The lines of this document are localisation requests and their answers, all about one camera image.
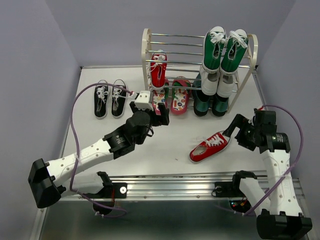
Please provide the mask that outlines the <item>red canvas sneaker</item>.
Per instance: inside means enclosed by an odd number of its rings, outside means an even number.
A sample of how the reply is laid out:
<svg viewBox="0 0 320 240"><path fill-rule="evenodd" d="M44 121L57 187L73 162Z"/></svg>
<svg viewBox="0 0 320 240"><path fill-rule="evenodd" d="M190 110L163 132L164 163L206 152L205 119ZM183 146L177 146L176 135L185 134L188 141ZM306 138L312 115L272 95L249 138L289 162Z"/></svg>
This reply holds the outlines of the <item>red canvas sneaker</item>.
<svg viewBox="0 0 320 240"><path fill-rule="evenodd" d="M157 91L162 90L165 86L168 60L167 54L163 50L159 49L158 51L152 55L150 63L151 86Z"/></svg>
<svg viewBox="0 0 320 240"><path fill-rule="evenodd" d="M230 137L223 135L223 131L216 132L204 138L190 153L189 159L193 163L200 163L207 158L224 151L230 143Z"/></svg>

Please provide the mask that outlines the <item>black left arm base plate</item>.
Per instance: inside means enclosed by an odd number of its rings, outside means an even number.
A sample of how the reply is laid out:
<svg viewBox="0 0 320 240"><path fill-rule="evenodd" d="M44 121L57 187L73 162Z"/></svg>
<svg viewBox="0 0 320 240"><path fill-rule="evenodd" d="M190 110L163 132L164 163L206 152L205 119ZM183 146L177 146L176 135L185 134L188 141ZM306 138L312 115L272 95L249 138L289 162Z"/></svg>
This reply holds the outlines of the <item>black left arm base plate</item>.
<svg viewBox="0 0 320 240"><path fill-rule="evenodd" d="M98 192L102 199L125 199L127 197L128 184L126 182L115 182L111 185L104 186Z"/></svg>

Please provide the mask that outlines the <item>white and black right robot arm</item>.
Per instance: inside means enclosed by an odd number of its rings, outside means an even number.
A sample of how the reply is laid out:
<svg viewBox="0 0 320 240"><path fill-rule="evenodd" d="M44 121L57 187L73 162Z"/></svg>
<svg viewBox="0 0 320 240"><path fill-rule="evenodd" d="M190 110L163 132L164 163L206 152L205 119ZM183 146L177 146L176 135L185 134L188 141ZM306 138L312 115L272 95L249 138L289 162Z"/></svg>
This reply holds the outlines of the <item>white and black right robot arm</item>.
<svg viewBox="0 0 320 240"><path fill-rule="evenodd" d="M291 176L295 166L290 163L291 146L287 134L277 131L276 112L254 109L252 119L237 114L222 135L230 137L236 128L238 145L250 151L259 149L268 179L264 191L253 172L242 170L233 175L231 192L243 194L251 206L243 215L255 214L258 235L264 240L300 240L313 223L298 203Z"/></svg>

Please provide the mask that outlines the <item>cream shoe shelf chrome bars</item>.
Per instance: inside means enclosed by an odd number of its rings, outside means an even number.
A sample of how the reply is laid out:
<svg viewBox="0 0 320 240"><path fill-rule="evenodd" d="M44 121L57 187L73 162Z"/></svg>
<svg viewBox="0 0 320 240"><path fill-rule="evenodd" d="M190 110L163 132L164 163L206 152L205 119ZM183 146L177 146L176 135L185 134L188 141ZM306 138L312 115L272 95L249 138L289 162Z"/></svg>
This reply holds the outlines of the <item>cream shoe shelf chrome bars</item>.
<svg viewBox="0 0 320 240"><path fill-rule="evenodd" d="M247 50L235 73L235 86L228 99L227 113L236 105L246 83L256 71L259 42L255 34L248 34ZM141 41L141 61L144 89L152 88L151 63L167 64L166 78L170 83L177 75L195 76L200 72L203 57L202 35L155 33L145 28Z"/></svg>

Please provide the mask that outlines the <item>pink slipper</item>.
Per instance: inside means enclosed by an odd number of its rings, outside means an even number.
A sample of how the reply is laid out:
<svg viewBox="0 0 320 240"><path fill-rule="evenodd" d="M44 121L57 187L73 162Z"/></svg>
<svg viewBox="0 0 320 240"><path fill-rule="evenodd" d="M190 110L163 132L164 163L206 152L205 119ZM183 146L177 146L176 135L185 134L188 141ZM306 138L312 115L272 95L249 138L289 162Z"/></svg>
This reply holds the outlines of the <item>pink slipper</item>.
<svg viewBox="0 0 320 240"><path fill-rule="evenodd" d="M153 89L152 90L152 94L153 94L152 106L156 115L160 115L161 112L159 109L159 103L164 104L166 108L168 107L169 88L164 87L162 89L156 90L153 85L151 86Z"/></svg>
<svg viewBox="0 0 320 240"><path fill-rule="evenodd" d="M184 76L178 76L172 86L170 110L174 115L182 115L187 111L191 83Z"/></svg>

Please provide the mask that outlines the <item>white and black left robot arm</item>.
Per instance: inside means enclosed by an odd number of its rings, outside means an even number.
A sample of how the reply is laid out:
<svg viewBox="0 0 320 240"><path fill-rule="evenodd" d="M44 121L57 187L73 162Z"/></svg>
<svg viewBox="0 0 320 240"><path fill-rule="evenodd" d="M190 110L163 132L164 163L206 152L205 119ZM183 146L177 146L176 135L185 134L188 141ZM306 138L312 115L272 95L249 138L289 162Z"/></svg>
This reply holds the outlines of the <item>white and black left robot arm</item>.
<svg viewBox="0 0 320 240"><path fill-rule="evenodd" d="M28 176L28 183L39 209L57 203L61 198L83 194L90 199L125 198L120 191L124 183L113 184L104 171L93 175L79 174L98 164L109 162L134 151L136 145L144 143L146 137L152 137L153 127L167 126L169 109L164 103L158 105L160 114L152 109L139 110L134 102L130 103L133 115L125 124L105 135L79 153L45 162L35 160Z"/></svg>

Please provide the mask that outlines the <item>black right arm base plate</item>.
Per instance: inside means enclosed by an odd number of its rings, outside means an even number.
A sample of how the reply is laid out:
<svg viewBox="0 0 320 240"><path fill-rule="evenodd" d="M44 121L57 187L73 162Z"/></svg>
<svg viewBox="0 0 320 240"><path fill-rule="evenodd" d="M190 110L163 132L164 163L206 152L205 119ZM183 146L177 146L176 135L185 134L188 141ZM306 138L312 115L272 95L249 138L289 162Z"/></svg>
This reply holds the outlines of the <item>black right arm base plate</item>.
<svg viewBox="0 0 320 240"><path fill-rule="evenodd" d="M254 178L243 178L239 183L231 181L220 181L214 183L211 195L215 198L242 198L249 195L263 194L259 182Z"/></svg>

